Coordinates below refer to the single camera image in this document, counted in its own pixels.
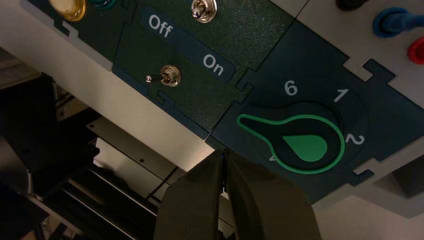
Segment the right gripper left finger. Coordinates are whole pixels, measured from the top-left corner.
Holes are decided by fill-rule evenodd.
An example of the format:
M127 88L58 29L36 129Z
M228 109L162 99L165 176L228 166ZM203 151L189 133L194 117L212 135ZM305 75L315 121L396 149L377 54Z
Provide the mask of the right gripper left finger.
M218 238L222 153L214 151L167 188L158 210L154 239Z

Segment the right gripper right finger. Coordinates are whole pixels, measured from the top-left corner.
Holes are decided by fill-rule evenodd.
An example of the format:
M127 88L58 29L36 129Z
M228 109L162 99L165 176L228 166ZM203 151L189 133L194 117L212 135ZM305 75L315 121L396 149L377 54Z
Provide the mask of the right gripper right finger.
M304 192L237 153L226 150L226 191L240 240L320 240Z

